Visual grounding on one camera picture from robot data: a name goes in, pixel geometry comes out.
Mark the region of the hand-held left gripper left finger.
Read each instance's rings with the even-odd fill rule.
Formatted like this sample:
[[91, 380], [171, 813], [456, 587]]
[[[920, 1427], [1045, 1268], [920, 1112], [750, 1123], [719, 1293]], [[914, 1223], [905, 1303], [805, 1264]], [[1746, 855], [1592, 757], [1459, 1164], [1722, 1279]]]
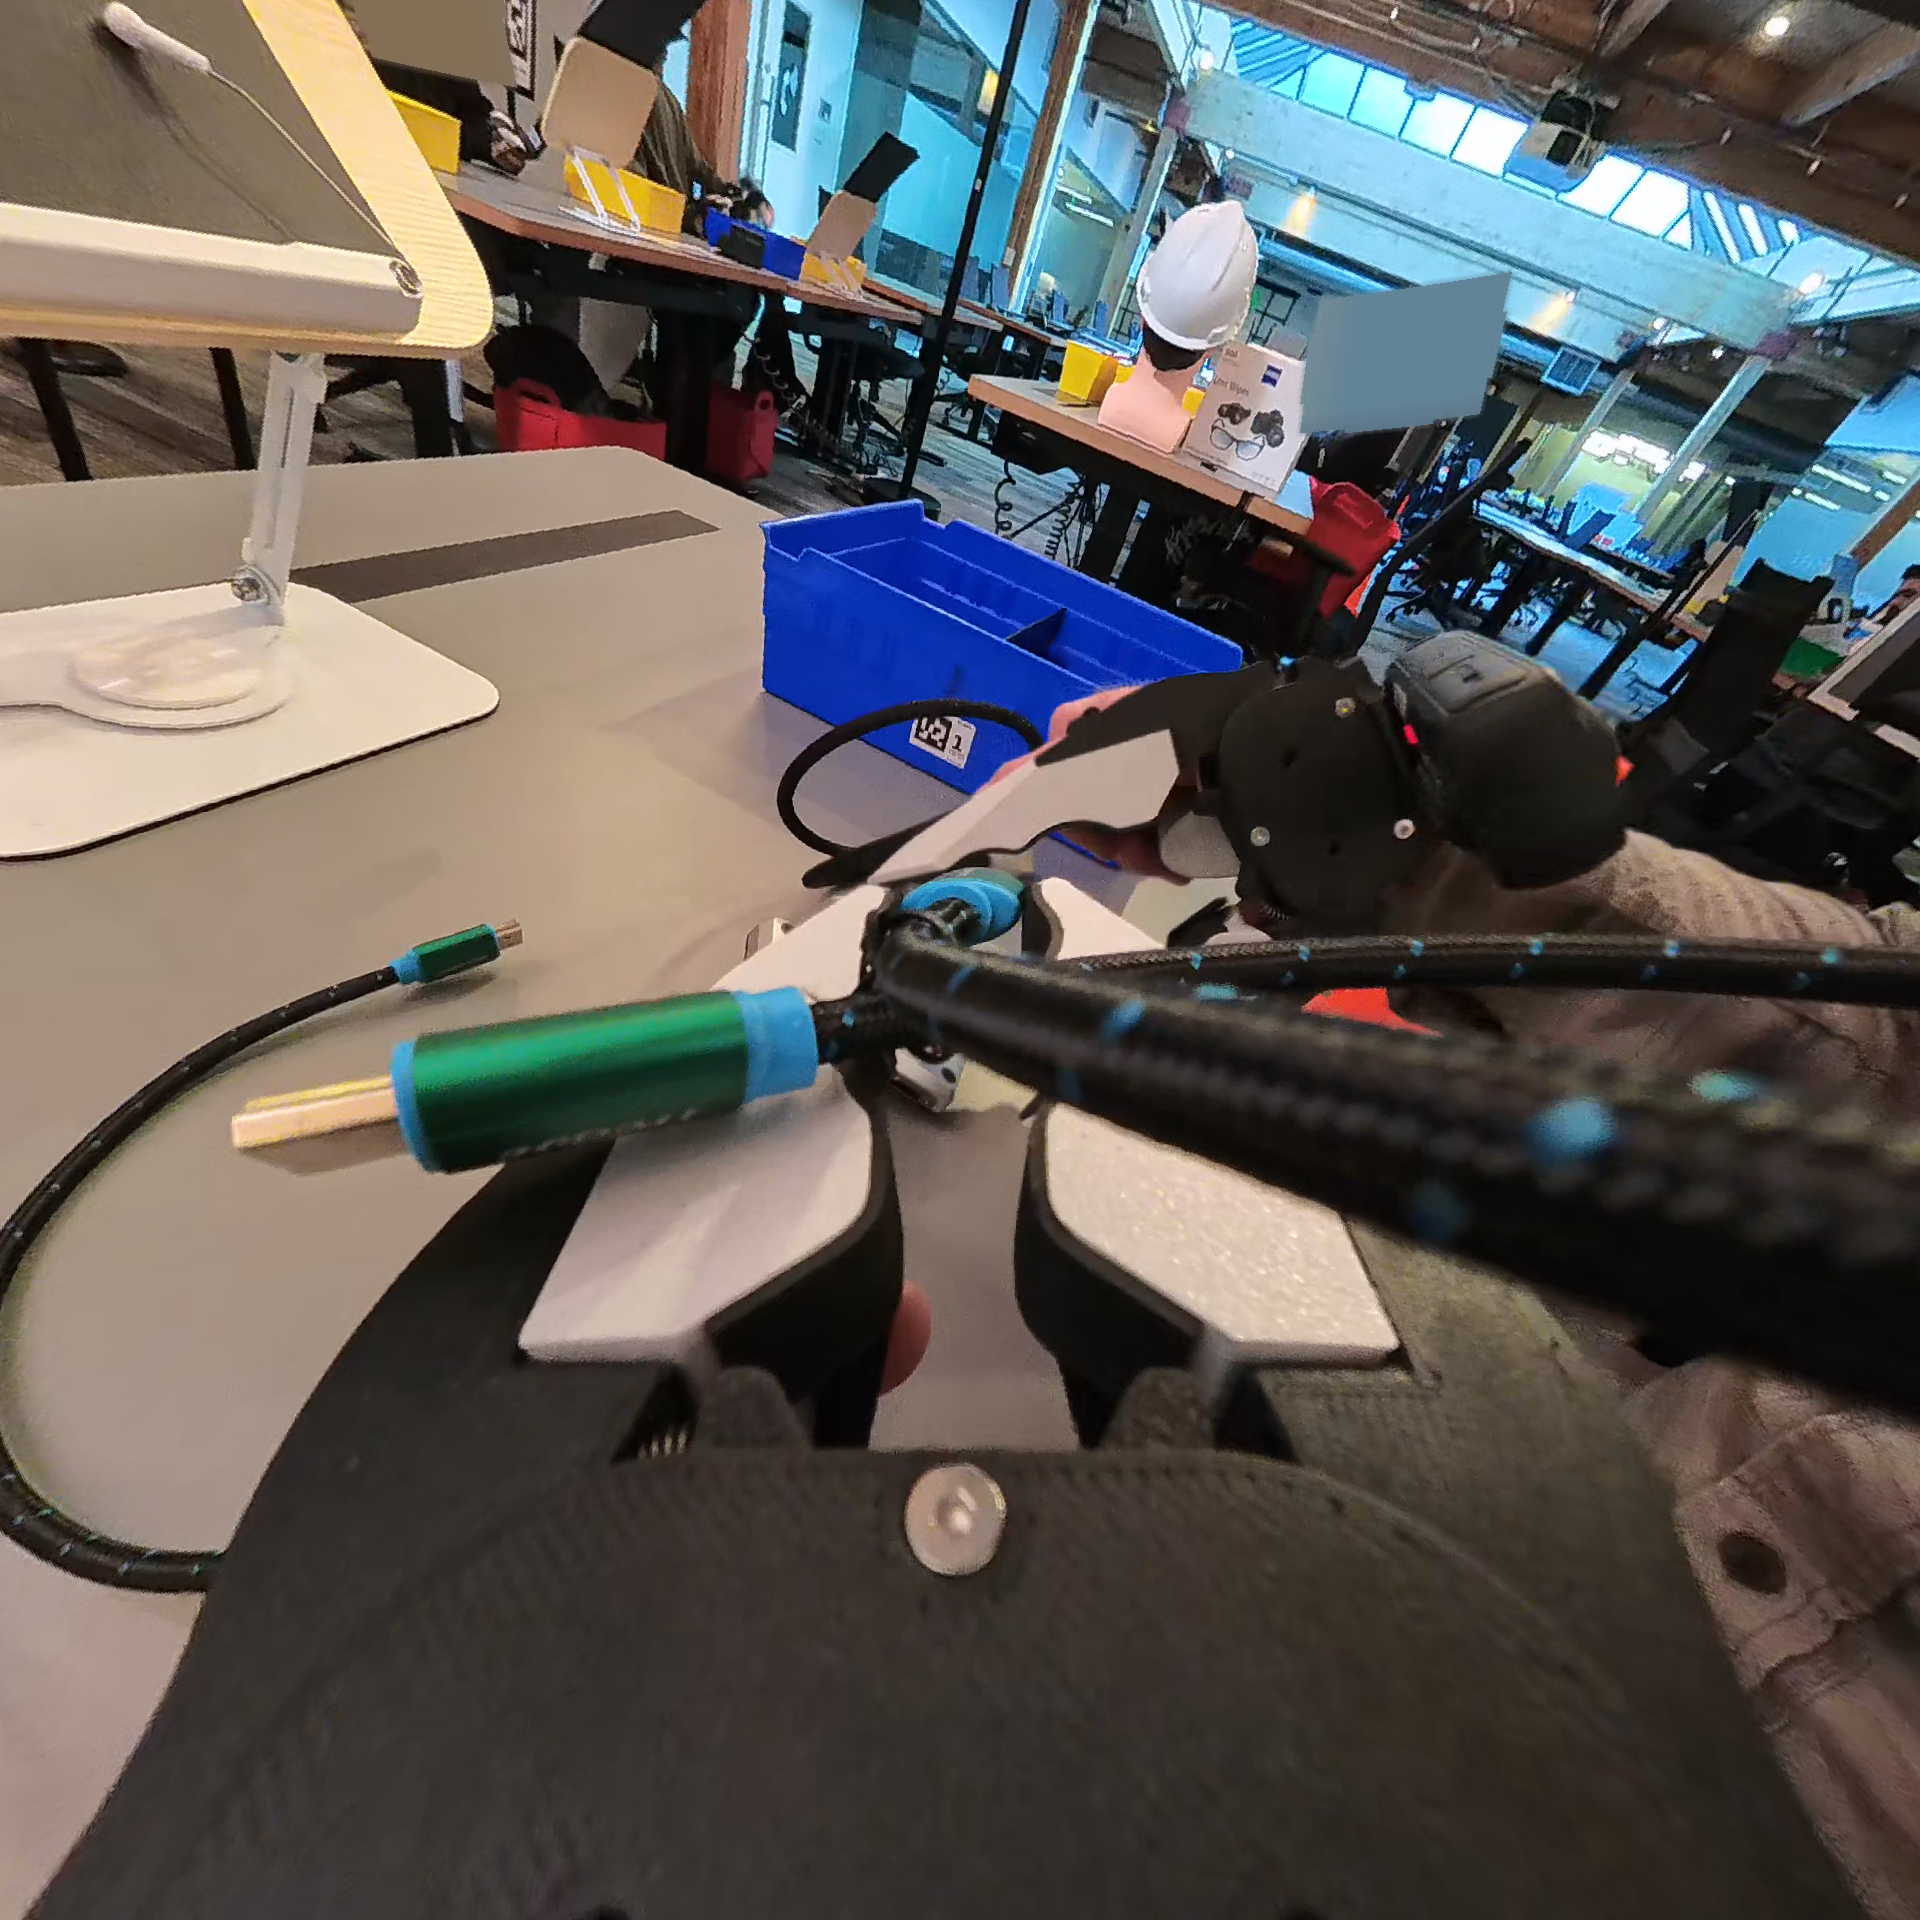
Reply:
[[715, 1119], [611, 1146], [517, 1330], [542, 1363], [775, 1376], [815, 1444], [873, 1435], [905, 1293], [901, 1188], [873, 1068], [822, 1068]]

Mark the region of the white folding stand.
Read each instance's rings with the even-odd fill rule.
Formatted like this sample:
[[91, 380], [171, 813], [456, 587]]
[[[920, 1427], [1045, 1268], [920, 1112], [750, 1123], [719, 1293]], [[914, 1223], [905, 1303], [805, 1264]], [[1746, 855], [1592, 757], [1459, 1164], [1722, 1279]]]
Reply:
[[[266, 341], [399, 337], [421, 271], [375, 249], [2, 204], [2, 307], [224, 324]], [[275, 352], [228, 577], [2, 614], [2, 861], [77, 854], [499, 711], [478, 672], [293, 579], [317, 355]]]

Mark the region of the person's right forearm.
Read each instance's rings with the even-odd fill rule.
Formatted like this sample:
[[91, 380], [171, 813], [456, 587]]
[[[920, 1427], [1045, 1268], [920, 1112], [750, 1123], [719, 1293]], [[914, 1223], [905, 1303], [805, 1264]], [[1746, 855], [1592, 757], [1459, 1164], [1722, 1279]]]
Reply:
[[[1835, 947], [1916, 947], [1916, 906], [1854, 912], [1735, 874], [1645, 832], [1587, 876], [1509, 889], [1469, 854], [1437, 847], [1380, 897], [1368, 934], [1605, 934]], [[1661, 992], [1408, 988], [1394, 1010], [1440, 1031], [1588, 1052], [1652, 1075], [1733, 1070], [1916, 1123], [1916, 1012]]]

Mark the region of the silver HDMI switch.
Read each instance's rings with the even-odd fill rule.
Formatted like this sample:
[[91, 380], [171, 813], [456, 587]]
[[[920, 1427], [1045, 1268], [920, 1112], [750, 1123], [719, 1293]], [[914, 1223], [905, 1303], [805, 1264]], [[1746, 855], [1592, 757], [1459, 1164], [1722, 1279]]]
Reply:
[[[757, 922], [746, 932], [741, 965], [719, 979], [719, 988], [770, 992], [791, 985], [808, 998], [852, 995], [861, 979], [861, 932], [852, 922], [841, 924], [837, 906], [822, 912], [815, 922]], [[897, 1047], [888, 1061], [895, 1087], [930, 1114], [945, 1114], [956, 1104], [962, 1068], [957, 1056], [923, 1061], [907, 1047]]]

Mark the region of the pink mannequin head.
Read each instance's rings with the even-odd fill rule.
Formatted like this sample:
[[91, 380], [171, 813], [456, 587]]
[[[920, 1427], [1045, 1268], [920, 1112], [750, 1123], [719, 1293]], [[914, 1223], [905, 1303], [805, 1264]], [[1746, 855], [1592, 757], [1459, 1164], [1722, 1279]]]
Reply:
[[1114, 375], [1102, 396], [1098, 427], [1157, 453], [1177, 453], [1186, 441], [1186, 394], [1199, 362], [1199, 348], [1173, 346], [1147, 327], [1128, 375]]

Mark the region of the white product poster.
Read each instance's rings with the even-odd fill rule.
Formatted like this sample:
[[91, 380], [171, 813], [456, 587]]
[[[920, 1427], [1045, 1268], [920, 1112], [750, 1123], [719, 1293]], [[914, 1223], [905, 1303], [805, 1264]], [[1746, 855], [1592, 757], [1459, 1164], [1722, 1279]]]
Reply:
[[1242, 495], [1280, 499], [1305, 447], [1298, 355], [1227, 346], [1185, 436], [1185, 461]]

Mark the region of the person's right hand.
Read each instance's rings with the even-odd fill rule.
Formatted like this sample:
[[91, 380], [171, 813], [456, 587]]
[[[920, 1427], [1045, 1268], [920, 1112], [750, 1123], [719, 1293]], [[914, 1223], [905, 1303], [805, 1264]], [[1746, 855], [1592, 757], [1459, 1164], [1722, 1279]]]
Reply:
[[1061, 838], [1089, 861], [1134, 876], [1165, 879], [1185, 888], [1192, 876], [1173, 871], [1160, 851], [1160, 823], [1139, 829], [1110, 829], [1095, 823], [1070, 823], [1057, 829]]

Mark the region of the black pole stand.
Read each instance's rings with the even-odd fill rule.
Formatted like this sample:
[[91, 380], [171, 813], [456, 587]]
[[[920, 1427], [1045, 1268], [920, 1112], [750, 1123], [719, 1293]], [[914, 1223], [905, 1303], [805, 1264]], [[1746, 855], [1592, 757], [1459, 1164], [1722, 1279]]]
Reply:
[[914, 380], [914, 389], [907, 396], [905, 453], [901, 453], [901, 479], [895, 483], [895, 503], [914, 503], [929, 515], [937, 515], [937, 512], [930, 507], [930, 495], [920, 495], [914, 488], [914, 480], [918, 480], [918, 467], [920, 467], [920, 453], [923, 453], [929, 415], [930, 415], [930, 405], [936, 405], [936, 396], [937, 396], [937, 380], [940, 380], [951, 327], [956, 327], [956, 312], [957, 312], [957, 299], [965, 297], [965, 271], [970, 271], [970, 258], [972, 258], [978, 213], [981, 213], [981, 201], [987, 201], [987, 188], [990, 188], [995, 151], [999, 151], [1003, 120], [1007, 120], [1012, 87], [1016, 87], [1016, 73], [1020, 73], [1020, 46], [1022, 46], [1022, 34], [1028, 34], [1028, 17], [1030, 17], [1030, 3], [1012, 3], [1009, 34], [1007, 34], [1007, 46], [1003, 46], [1003, 56], [999, 56], [999, 64], [995, 64], [995, 100], [991, 100], [991, 111], [990, 111], [990, 120], [987, 120], [987, 131], [981, 131], [981, 146], [978, 146], [978, 157], [977, 157], [977, 175], [972, 175], [965, 220], [962, 220], [957, 244], [956, 244], [956, 258], [951, 258], [945, 299], [937, 307], [930, 337], [923, 337], [923, 346], [920, 346], [918, 380]]

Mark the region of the brown cardboard sheet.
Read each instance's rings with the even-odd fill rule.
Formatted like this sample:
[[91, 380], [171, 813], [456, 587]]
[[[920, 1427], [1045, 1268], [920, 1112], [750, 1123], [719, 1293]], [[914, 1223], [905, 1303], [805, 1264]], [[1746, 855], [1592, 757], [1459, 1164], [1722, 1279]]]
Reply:
[[636, 159], [663, 92], [665, 51], [699, 3], [594, 3], [566, 39], [540, 134], [556, 155]]
[[918, 159], [920, 155], [897, 134], [879, 134], [850, 182], [822, 204], [805, 254], [857, 256], [878, 225], [879, 201]]

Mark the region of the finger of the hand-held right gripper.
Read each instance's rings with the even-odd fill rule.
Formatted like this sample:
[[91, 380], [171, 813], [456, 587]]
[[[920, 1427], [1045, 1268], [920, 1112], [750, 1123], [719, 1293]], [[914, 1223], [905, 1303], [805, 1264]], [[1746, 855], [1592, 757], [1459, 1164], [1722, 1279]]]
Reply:
[[1104, 770], [1206, 770], [1217, 766], [1235, 718], [1280, 688], [1280, 664], [1137, 687], [1110, 707], [1085, 711], [1032, 765], [1039, 770], [1085, 770], [1095, 762]]
[[970, 868], [990, 854], [1022, 854], [1055, 829], [1148, 829], [1181, 782], [1173, 733], [1139, 733], [1070, 757], [1030, 757], [947, 814], [912, 836], [878, 871], [878, 888], [905, 888]]

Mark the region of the blue plastic bin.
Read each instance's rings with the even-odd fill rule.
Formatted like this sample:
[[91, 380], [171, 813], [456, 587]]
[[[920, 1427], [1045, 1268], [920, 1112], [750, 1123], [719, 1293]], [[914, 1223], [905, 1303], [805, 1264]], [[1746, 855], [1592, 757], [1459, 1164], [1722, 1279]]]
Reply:
[[1055, 711], [1242, 668], [1227, 637], [914, 503], [765, 527], [762, 688], [978, 791]]

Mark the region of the white hard hat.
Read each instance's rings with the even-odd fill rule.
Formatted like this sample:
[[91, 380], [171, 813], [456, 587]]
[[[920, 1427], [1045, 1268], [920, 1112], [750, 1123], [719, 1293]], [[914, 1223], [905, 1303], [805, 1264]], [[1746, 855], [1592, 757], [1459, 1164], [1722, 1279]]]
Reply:
[[1231, 346], [1247, 320], [1255, 279], [1260, 234], [1242, 201], [1185, 213], [1137, 279], [1143, 346], [1177, 358]]

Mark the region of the red office chair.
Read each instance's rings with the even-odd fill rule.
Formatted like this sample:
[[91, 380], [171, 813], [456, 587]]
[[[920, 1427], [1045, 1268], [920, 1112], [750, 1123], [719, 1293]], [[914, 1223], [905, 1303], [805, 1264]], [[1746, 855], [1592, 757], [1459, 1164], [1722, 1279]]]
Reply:
[[1353, 605], [1380, 561], [1403, 544], [1398, 517], [1353, 480], [1310, 479], [1310, 546], [1327, 561], [1319, 618]]

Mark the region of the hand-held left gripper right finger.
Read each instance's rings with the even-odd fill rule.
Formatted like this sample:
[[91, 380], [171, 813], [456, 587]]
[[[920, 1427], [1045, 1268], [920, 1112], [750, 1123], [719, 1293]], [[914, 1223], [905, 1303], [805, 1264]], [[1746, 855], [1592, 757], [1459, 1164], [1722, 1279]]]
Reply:
[[1012, 1290], [1091, 1450], [1139, 1376], [1224, 1412], [1262, 1367], [1379, 1372], [1403, 1337], [1327, 1206], [1037, 1097]]

